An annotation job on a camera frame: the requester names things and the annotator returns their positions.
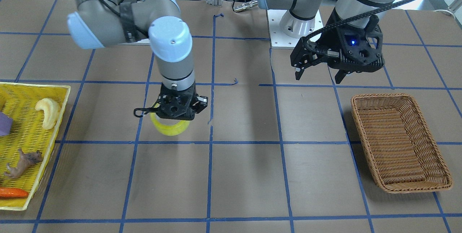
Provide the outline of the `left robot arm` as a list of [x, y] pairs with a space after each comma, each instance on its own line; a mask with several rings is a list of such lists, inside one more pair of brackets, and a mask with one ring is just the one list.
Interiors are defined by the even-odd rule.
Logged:
[[290, 61], [295, 78], [320, 63], [337, 69], [335, 82], [352, 72], [376, 72], [384, 67], [383, 33], [379, 21], [396, 0], [337, 0], [323, 28], [309, 31], [322, 0], [258, 0], [259, 8], [284, 10], [280, 27], [298, 39]]

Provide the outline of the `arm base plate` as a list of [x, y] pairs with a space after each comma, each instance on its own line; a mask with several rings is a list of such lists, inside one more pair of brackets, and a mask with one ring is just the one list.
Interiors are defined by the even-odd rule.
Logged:
[[301, 37], [323, 27], [319, 11], [313, 19], [304, 21], [288, 10], [267, 10], [267, 19], [273, 49], [293, 49]]

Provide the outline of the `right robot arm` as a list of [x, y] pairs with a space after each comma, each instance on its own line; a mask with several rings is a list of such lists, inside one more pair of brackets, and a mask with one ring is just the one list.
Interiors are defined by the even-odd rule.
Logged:
[[193, 120], [208, 106], [208, 98], [195, 90], [192, 35], [175, 0], [76, 0], [76, 4], [67, 25], [83, 49], [149, 40], [162, 76], [158, 106], [135, 108], [134, 113]]

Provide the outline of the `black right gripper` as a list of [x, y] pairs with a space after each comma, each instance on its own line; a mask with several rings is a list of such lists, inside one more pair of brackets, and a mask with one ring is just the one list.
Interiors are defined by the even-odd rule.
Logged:
[[183, 91], [175, 91], [161, 85], [157, 98], [160, 106], [135, 108], [134, 116], [141, 118], [148, 113], [157, 113], [163, 119], [193, 120], [196, 114], [207, 108], [208, 102], [207, 96], [198, 95], [195, 83]]

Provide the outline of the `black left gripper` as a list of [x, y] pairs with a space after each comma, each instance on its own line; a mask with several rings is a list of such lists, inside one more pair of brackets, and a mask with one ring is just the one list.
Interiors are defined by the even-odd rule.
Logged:
[[[363, 27], [347, 23], [324, 31], [316, 43], [300, 38], [290, 54], [295, 79], [300, 80], [305, 69], [321, 63], [325, 56], [328, 56], [329, 67], [340, 69], [334, 76], [336, 84], [352, 72], [375, 72], [383, 68], [383, 33], [378, 25], [379, 17], [372, 15], [363, 19]], [[338, 52], [339, 56], [328, 54], [328, 51]]]

